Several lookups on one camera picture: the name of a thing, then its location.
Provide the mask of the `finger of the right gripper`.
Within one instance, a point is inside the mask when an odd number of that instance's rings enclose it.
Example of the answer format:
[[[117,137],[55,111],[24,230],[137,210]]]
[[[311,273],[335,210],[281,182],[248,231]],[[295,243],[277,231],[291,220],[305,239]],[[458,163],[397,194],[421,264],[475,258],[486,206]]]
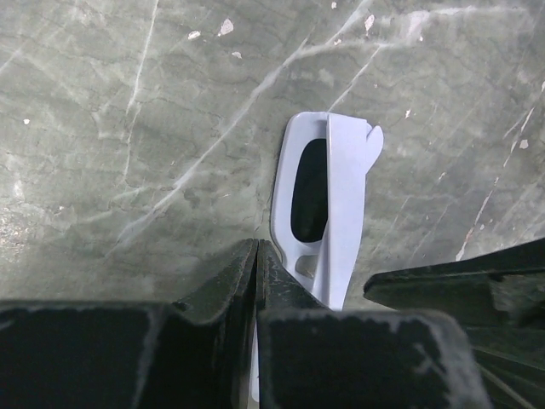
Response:
[[[373,275],[364,297],[393,309],[428,308],[467,333],[496,408],[544,406],[544,241]]]

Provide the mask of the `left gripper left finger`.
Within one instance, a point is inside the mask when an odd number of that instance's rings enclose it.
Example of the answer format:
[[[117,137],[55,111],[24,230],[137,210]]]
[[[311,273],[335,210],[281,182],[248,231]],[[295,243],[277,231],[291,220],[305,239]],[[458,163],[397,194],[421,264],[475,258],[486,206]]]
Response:
[[[4,408],[244,408],[258,243],[174,302],[6,300]]]

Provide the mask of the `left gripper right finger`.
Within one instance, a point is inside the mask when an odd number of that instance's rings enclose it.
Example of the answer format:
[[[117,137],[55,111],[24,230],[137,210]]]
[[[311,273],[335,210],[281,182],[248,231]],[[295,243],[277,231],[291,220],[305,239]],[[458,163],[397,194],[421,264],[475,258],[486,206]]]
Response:
[[[326,308],[262,240],[256,255],[262,408],[486,408],[468,337],[433,310]]]

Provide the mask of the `white sunglasses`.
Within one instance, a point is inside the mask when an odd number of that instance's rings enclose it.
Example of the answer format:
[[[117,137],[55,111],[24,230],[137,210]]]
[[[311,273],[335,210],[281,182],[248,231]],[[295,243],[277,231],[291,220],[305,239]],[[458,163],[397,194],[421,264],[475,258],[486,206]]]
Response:
[[[343,308],[364,225],[365,179],[382,128],[362,118],[300,112],[285,129],[271,234],[283,267],[325,307]]]

